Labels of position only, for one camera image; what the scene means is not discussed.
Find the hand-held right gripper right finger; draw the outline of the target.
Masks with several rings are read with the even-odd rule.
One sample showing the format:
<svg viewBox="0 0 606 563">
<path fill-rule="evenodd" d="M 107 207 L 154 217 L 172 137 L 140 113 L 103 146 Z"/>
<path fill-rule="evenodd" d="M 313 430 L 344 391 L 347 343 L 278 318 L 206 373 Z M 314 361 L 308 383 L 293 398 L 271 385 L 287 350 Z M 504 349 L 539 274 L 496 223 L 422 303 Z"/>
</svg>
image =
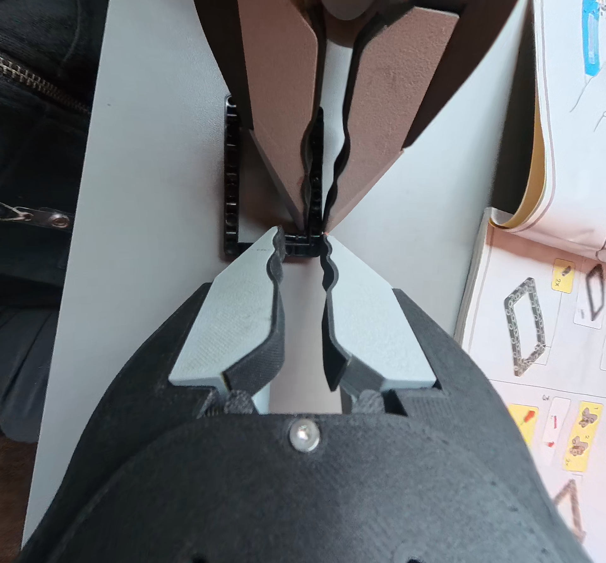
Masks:
<svg viewBox="0 0 606 563">
<path fill-rule="evenodd" d="M 436 376 L 392 286 L 332 235 L 321 251 L 324 373 L 331 391 L 434 386 Z"/>
</svg>

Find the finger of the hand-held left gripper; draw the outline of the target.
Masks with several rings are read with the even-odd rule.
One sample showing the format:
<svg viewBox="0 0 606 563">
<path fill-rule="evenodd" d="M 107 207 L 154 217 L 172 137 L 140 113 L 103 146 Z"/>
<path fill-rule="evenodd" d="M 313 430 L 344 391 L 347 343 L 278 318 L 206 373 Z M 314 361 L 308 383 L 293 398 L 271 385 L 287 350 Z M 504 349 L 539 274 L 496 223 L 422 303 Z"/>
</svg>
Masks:
<svg viewBox="0 0 606 563">
<path fill-rule="evenodd" d="M 458 21 L 453 12 L 412 7 L 384 24 L 355 56 L 324 231 L 333 230 L 400 157 Z"/>
<path fill-rule="evenodd" d="M 238 0 L 252 137 L 299 230 L 311 198 L 310 135 L 326 48 L 319 0 Z"/>
</svg>

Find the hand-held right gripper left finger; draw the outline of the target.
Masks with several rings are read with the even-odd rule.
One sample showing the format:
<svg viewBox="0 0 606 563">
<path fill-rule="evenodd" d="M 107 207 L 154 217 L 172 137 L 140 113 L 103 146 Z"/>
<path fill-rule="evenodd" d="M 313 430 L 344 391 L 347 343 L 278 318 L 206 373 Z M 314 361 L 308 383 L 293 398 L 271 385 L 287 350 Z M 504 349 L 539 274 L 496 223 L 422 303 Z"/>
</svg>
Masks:
<svg viewBox="0 0 606 563">
<path fill-rule="evenodd" d="M 170 372 L 175 386 L 259 392 L 285 356 L 279 286 L 285 234 L 274 226 L 213 280 Z"/>
</svg>

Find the black rectangular lego frame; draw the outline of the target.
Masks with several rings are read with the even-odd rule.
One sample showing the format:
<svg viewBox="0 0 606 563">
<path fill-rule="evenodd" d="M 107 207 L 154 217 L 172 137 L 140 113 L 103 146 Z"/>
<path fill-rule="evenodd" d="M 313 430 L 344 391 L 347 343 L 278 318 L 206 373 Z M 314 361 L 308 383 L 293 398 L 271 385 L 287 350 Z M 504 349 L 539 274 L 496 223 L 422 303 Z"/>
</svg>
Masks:
<svg viewBox="0 0 606 563">
<path fill-rule="evenodd" d="M 231 94 L 225 97 L 223 140 L 223 253 L 235 258 L 250 242 L 239 241 L 239 188 L 242 127 Z M 291 258 L 318 258 L 323 243 L 322 169 L 324 155 L 324 112 L 319 108 L 310 134 L 312 167 L 310 170 L 310 208 L 303 233 L 285 233 L 285 254 Z"/>
</svg>

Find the lego instruction booklet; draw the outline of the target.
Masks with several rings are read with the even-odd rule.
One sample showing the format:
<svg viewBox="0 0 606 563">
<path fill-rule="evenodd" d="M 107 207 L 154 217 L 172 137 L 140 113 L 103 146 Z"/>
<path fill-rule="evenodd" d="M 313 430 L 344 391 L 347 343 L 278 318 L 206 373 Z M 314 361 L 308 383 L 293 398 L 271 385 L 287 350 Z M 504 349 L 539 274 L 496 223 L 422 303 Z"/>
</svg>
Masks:
<svg viewBox="0 0 606 563">
<path fill-rule="evenodd" d="M 484 213 L 456 339 L 568 527 L 605 562 L 605 0 L 533 0 L 526 190 Z"/>
</svg>

